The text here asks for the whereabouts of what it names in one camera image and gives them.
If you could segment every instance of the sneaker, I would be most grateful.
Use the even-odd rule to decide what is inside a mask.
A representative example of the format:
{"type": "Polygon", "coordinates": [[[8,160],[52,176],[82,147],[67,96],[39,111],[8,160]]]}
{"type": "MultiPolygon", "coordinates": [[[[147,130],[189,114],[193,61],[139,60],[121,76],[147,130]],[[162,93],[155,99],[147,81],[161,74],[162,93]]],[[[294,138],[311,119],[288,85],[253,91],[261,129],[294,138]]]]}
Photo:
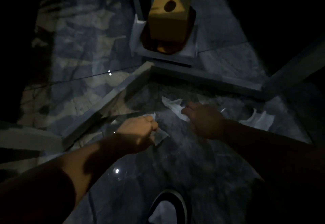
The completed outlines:
{"type": "Polygon", "coordinates": [[[185,201],[180,193],[167,189],[153,202],[147,224],[188,224],[185,201]]]}

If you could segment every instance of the marble floor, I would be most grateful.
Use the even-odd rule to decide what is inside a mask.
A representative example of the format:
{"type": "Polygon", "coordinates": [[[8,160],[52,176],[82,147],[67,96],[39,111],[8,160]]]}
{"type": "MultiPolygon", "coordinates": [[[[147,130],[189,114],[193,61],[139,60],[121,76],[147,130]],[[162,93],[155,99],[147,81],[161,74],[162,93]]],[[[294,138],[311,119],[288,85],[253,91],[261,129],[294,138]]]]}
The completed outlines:
{"type": "MultiPolygon", "coordinates": [[[[192,6],[200,20],[194,67],[262,83],[269,73],[227,1],[193,0],[192,6]]],[[[32,41],[35,62],[42,68],[23,91],[18,124],[60,135],[139,67],[143,59],[132,57],[128,47],[134,15],[131,0],[43,0],[32,41]]],[[[165,188],[184,195],[192,207],[192,223],[242,223],[250,211],[266,209],[267,203],[262,202],[250,207],[252,186],[260,180],[254,169],[221,142],[195,136],[186,122],[162,104],[161,96],[184,102],[203,97],[226,108],[226,115],[234,120],[249,118],[253,108],[267,111],[275,115],[271,132],[311,143],[282,97],[264,103],[153,76],[125,103],[126,115],[119,122],[128,115],[156,112],[160,127],[170,137],[157,147],[118,160],[66,223],[144,223],[152,201],[165,188]]],[[[110,120],[102,120],[72,149],[114,129],[110,120]]]]}

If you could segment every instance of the person's right arm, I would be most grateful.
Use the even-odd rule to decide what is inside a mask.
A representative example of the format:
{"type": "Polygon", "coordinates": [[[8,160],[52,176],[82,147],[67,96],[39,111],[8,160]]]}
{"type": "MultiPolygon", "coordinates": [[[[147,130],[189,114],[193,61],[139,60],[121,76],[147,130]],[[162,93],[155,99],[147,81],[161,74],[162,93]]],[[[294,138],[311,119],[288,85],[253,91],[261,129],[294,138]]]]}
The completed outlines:
{"type": "Polygon", "coordinates": [[[190,102],[182,113],[196,134],[228,144],[278,188],[325,186],[325,150],[225,119],[217,108],[190,102]]]}

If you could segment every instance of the hand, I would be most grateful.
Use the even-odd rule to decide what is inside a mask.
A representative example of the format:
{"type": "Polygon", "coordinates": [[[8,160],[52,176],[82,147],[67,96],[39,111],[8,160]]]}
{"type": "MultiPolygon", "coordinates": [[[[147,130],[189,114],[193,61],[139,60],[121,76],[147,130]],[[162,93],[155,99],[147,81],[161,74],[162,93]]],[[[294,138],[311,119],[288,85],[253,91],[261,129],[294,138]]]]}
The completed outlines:
{"type": "Polygon", "coordinates": [[[189,117],[191,128],[197,135],[207,139],[223,140],[223,121],[225,118],[216,106],[189,102],[182,109],[182,114],[189,117]]]}
{"type": "Polygon", "coordinates": [[[150,115],[127,119],[116,131],[116,135],[120,136],[119,144],[123,146],[121,149],[128,154],[144,151],[154,144],[154,137],[150,134],[157,128],[158,123],[150,115]]]}

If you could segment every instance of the tissue box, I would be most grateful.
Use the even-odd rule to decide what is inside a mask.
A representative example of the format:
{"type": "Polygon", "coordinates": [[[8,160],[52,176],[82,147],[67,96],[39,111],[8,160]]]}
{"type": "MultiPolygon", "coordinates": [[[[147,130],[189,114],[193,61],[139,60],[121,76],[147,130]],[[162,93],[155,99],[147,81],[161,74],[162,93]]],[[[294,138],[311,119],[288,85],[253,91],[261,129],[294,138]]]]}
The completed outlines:
{"type": "Polygon", "coordinates": [[[153,40],[184,42],[191,0],[154,0],[148,16],[153,40]]]}

